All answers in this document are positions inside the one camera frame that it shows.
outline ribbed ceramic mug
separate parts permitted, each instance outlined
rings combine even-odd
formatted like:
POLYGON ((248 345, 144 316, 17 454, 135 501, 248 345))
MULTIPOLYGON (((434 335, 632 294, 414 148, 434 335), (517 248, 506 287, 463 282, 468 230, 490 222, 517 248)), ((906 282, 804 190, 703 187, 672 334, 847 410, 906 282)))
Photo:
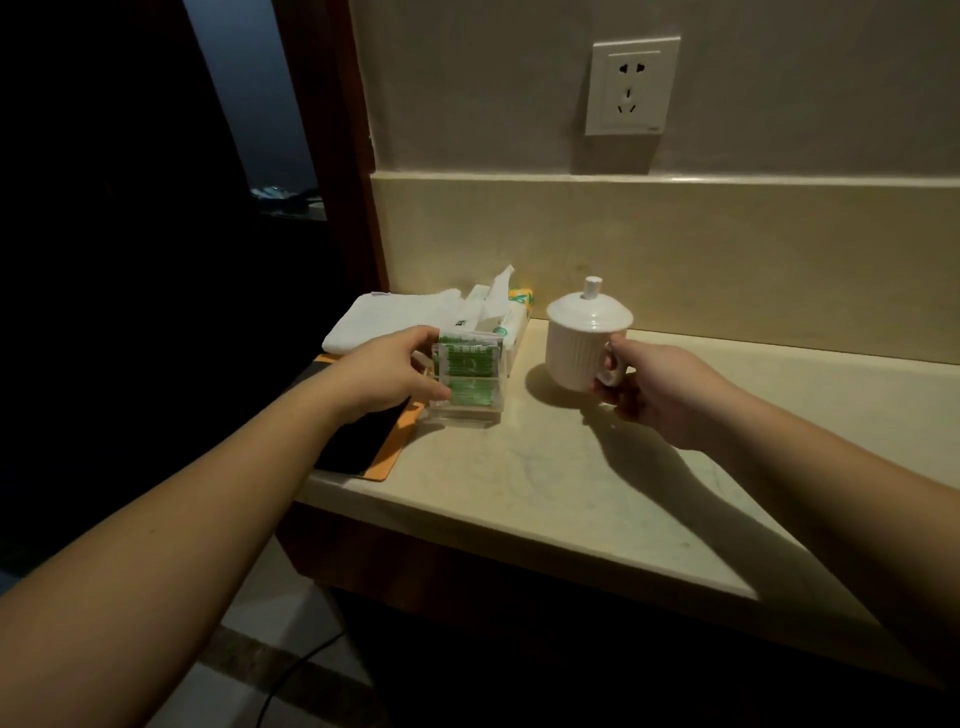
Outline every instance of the ribbed ceramic mug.
POLYGON ((595 379, 608 387, 623 381, 627 365, 610 351, 610 334, 575 331, 551 321, 546 332, 546 371, 560 386, 589 392, 595 379), (606 367, 612 356, 615 368, 606 367))
POLYGON ((634 315, 619 301, 600 293, 603 281, 590 276, 583 292, 571 293, 547 306, 546 371, 560 386, 588 392, 594 379, 609 387, 623 381, 627 365, 610 349, 610 337, 630 327, 634 315), (605 359, 613 358, 607 369, 605 359))

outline floor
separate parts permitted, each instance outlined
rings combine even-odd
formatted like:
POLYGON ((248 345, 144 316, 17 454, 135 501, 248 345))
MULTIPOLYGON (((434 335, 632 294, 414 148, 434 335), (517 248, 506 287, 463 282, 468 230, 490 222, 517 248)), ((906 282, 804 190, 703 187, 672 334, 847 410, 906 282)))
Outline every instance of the floor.
MULTIPOLYGON (((16 579, 0 571, 0 594, 16 579)), ((276 678, 342 631, 328 597, 297 574, 271 538, 210 647, 149 728, 252 728, 276 678)), ((265 728, 387 725, 372 682, 346 638, 298 668, 271 701, 265 728)))

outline electrical outlet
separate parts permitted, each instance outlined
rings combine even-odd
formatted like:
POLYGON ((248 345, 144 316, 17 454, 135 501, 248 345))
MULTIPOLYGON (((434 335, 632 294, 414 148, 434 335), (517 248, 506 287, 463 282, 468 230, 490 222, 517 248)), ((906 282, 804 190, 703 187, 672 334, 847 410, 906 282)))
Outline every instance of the electrical outlet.
POLYGON ((593 44, 587 136, 663 133, 680 37, 593 44))

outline white towel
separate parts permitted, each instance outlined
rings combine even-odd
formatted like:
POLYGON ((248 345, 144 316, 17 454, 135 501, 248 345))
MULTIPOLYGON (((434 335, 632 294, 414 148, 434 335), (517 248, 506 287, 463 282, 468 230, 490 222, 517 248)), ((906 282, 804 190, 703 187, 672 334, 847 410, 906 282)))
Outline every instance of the white towel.
POLYGON ((456 288, 429 296, 366 293, 360 296, 324 339, 324 351, 350 353, 361 344, 402 328, 427 324, 451 328, 463 297, 456 288))

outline wooden door frame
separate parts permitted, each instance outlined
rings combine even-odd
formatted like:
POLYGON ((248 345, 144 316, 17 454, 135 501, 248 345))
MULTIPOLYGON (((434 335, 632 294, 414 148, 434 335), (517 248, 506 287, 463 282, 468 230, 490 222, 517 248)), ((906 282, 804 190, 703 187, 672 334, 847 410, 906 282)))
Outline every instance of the wooden door frame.
POLYGON ((348 0, 273 0, 330 237, 357 295, 389 291, 375 168, 348 0))

